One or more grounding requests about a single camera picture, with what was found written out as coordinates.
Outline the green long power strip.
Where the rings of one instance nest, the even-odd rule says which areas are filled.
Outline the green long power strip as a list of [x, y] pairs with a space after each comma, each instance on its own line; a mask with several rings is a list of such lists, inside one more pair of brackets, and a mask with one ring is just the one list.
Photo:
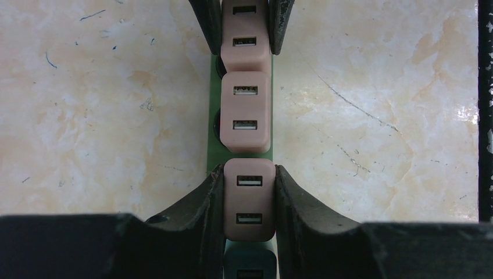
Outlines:
[[[212, 55], [210, 58], [210, 84], [209, 84], [209, 119], [208, 119], [208, 147], [206, 172], [210, 173], [217, 165], [225, 164], [231, 158], [236, 157], [231, 153], [219, 138], [219, 122], [220, 122], [220, 95], [221, 95], [221, 80], [226, 71], [221, 65], [218, 56]], [[273, 242], [274, 253], [276, 254], [276, 239], [270, 239]]]

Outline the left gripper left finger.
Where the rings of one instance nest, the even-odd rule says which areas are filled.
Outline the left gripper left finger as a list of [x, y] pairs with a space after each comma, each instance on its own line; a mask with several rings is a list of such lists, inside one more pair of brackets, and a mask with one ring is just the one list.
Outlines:
[[222, 278], [223, 167], [142, 221], [131, 213], [1, 217], [2, 278]]

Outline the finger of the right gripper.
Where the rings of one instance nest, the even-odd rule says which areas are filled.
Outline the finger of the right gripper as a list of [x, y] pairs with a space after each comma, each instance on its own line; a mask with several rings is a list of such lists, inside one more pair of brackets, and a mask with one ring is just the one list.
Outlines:
[[222, 10], [220, 0], [189, 0], [210, 52], [220, 53], [222, 45]]
[[273, 55], [281, 52], [294, 3], [295, 0], [269, 1], [268, 33]]

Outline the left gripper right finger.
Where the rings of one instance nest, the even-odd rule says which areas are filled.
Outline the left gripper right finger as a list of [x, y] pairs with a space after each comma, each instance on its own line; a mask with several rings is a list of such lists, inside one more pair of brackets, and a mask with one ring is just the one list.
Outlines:
[[491, 278], [490, 223], [360, 223], [276, 167], [281, 278]]

